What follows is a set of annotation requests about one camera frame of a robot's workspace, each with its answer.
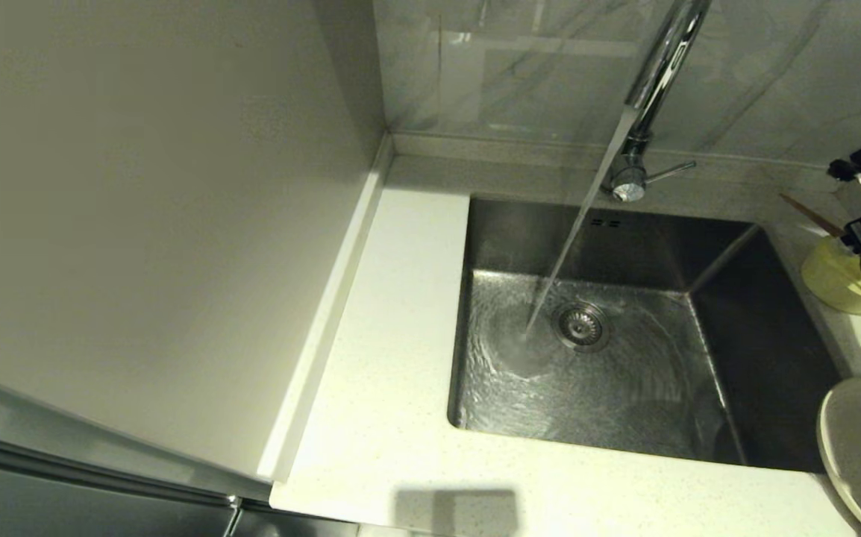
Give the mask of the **chrome faucet lever handle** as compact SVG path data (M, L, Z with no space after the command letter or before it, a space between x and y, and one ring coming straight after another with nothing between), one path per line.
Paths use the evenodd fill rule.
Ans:
M690 162L681 163L681 164L679 164L679 166L673 166L671 168L667 168L667 169L662 170L660 172L649 174L645 178L643 183L646 186L650 186L650 184L656 183L656 181L669 179L670 177L673 177L673 176L678 175L680 173L686 172L687 170L693 169L697 165L698 164L695 162L695 160L690 160Z

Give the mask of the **yellow plastic bowl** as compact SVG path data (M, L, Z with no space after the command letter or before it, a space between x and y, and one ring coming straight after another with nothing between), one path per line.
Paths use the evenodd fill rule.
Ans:
M825 236L803 261L804 284L835 310L861 315L861 266L839 238Z

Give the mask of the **stainless steel sink basin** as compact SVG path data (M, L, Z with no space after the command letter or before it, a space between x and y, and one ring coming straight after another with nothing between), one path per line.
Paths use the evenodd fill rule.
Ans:
M816 422L841 380L757 224L589 211L524 339L577 208L472 198L448 420L486 434L821 473ZM601 351L551 326L605 311Z

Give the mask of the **round metal drain strainer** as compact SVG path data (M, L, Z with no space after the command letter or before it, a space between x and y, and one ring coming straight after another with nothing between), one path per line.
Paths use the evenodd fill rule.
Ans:
M610 342L613 330L604 310L594 304L574 301L556 308L551 326L567 349L580 354L601 351Z

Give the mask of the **grey cabinet side panel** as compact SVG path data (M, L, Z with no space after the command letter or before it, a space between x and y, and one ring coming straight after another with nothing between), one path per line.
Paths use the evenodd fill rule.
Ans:
M389 154L373 0L0 0L0 389L285 482Z

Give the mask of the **chrome kitchen faucet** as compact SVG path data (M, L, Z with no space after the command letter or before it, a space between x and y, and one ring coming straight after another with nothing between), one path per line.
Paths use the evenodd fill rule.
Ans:
M649 45L624 101L639 109L638 119L602 184L602 190L619 203L642 200L652 186L643 183L656 173L645 165L645 154L654 139L652 127L712 6L713 0L674 0Z

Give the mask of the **stainless steel appliance front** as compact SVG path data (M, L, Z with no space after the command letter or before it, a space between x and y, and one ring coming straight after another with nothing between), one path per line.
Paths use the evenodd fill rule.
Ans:
M0 537L360 537L359 524L0 442Z

